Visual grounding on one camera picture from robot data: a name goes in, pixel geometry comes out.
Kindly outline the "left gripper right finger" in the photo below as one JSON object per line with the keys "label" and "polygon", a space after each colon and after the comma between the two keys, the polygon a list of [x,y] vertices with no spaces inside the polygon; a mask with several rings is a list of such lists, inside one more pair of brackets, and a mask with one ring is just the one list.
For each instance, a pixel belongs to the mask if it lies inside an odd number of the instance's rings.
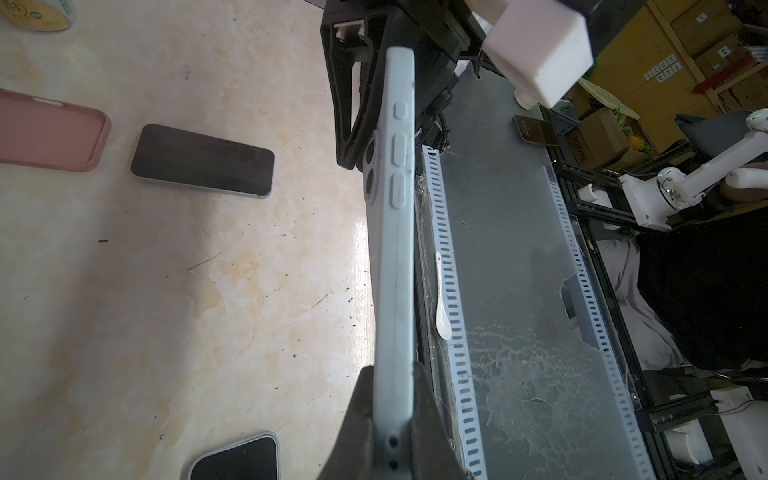
{"label": "left gripper right finger", "polygon": [[413,363],[414,407],[410,424],[411,470],[414,479],[469,479],[450,446],[427,379],[425,367]]}

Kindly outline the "pink phone case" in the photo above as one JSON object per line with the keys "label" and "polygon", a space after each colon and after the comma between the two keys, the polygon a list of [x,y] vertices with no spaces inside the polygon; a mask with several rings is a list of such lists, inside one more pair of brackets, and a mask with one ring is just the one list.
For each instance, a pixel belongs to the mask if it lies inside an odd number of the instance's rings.
{"label": "pink phone case", "polygon": [[111,131],[104,112],[1,91],[1,162],[84,173],[99,164]]}

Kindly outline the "black smartphone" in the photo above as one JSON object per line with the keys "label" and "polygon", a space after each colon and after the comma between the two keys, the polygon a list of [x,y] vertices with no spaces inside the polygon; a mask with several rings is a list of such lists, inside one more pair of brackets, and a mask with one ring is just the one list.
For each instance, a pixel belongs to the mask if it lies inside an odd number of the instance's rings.
{"label": "black smartphone", "polygon": [[140,178],[267,197],[275,154],[261,147],[159,124],[142,128],[130,170]]}

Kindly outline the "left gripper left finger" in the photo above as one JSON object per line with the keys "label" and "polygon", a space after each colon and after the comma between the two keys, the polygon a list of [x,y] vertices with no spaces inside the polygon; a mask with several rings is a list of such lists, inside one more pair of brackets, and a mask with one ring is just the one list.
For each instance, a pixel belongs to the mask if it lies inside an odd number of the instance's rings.
{"label": "left gripper left finger", "polygon": [[361,369],[333,449],[318,479],[372,479],[373,367]]}

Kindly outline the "black phone clear case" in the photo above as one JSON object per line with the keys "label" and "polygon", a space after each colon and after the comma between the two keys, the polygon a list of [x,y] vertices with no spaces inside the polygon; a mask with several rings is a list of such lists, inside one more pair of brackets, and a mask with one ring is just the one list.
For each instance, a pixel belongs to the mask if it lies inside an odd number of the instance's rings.
{"label": "black phone clear case", "polygon": [[373,476],[409,479],[414,409],[415,61],[386,52],[379,119],[363,157],[375,312]]}

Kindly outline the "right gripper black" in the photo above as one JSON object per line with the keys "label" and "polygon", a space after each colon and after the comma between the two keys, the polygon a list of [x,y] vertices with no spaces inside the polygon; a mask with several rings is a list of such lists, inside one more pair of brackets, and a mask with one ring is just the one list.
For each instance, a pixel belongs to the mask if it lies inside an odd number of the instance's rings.
{"label": "right gripper black", "polygon": [[336,159],[360,168],[376,129],[386,50],[404,47],[415,63],[415,111],[445,108],[454,69],[474,60],[486,33],[465,1],[328,1],[320,28],[334,109]]}

